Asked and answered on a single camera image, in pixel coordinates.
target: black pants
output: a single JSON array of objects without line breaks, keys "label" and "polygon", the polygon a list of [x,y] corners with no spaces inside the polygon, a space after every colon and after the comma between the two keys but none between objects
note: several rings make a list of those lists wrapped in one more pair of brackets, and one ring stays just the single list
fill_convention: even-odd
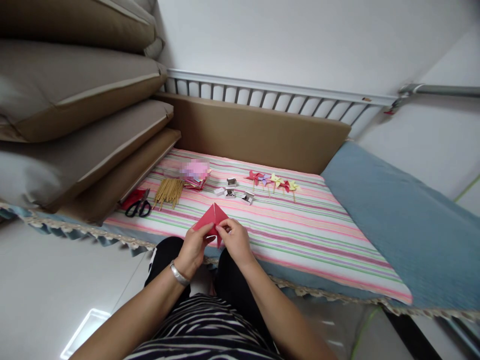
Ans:
[{"label": "black pants", "polygon": [[[156,246],[155,258],[151,264],[150,274],[145,281],[145,286],[155,279],[179,255],[183,243],[184,241],[181,238],[171,236]],[[227,249],[224,249],[220,255],[218,272],[213,285],[220,299],[225,300],[250,322],[269,345],[273,344],[272,336],[265,325],[249,285]],[[181,293],[172,311],[189,297],[190,285]]]}]

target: scissors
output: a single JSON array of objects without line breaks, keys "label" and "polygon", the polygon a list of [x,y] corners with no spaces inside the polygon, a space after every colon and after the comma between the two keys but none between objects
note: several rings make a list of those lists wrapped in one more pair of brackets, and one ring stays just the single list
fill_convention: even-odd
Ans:
[{"label": "scissors", "polygon": [[132,205],[128,207],[128,209],[125,211],[125,216],[127,218],[133,218],[137,213],[138,213],[138,216],[141,218],[146,218],[148,215],[150,215],[150,212],[152,211],[152,206],[147,201],[147,198],[149,197],[149,193],[150,193],[150,188],[145,190],[145,193],[143,194],[143,197],[141,198],[141,200],[135,201]]}]

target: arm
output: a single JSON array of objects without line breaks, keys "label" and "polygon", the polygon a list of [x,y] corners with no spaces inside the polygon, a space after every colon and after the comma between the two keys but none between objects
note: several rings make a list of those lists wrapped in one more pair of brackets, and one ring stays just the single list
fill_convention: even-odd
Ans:
[{"label": "arm", "polygon": [[[231,229],[230,234],[224,229]],[[281,354],[287,359],[336,359],[327,344],[310,328],[299,309],[280,291],[250,250],[247,230],[226,219],[217,231],[248,283],[261,316]]]},{"label": "arm", "polygon": [[[191,279],[204,259],[206,233],[213,224],[188,230],[174,260],[178,271]],[[167,266],[142,291],[123,305],[72,355],[71,360],[120,360],[152,338],[185,289]]]}]

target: striped mat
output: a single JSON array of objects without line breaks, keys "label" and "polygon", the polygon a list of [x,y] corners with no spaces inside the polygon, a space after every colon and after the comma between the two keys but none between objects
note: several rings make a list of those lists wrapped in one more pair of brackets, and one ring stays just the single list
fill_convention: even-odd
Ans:
[{"label": "striped mat", "polygon": [[[159,211],[157,206],[147,218],[127,218],[119,210],[105,222],[162,236],[184,237],[215,202],[248,229],[251,249],[257,259],[412,303],[410,290],[319,175],[172,149],[139,186],[150,188],[148,200],[152,205],[160,182],[166,175],[176,173],[174,169],[180,161],[188,159],[210,162],[210,178],[203,191],[184,189],[175,209],[165,204]],[[259,184],[254,190],[253,204],[245,204],[239,195],[253,189],[252,180],[246,179],[250,170],[295,180],[300,185],[295,192],[295,202],[292,193],[284,193],[281,188],[273,193],[270,184],[269,196],[268,190]],[[224,199],[213,193],[226,186],[227,178],[237,179],[236,199]]]}]

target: silver bracelet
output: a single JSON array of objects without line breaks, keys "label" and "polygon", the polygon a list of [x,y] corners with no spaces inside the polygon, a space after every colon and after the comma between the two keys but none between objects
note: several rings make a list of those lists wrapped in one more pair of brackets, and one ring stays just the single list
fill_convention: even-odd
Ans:
[{"label": "silver bracelet", "polygon": [[176,279],[180,284],[182,284],[184,287],[187,287],[188,285],[190,285],[190,281],[187,280],[187,279],[180,273],[180,271],[177,270],[177,268],[176,268],[175,265],[174,265],[174,261],[175,261],[175,260],[172,260],[171,263],[170,263],[171,272],[173,273],[173,276],[175,277],[175,279]]}]

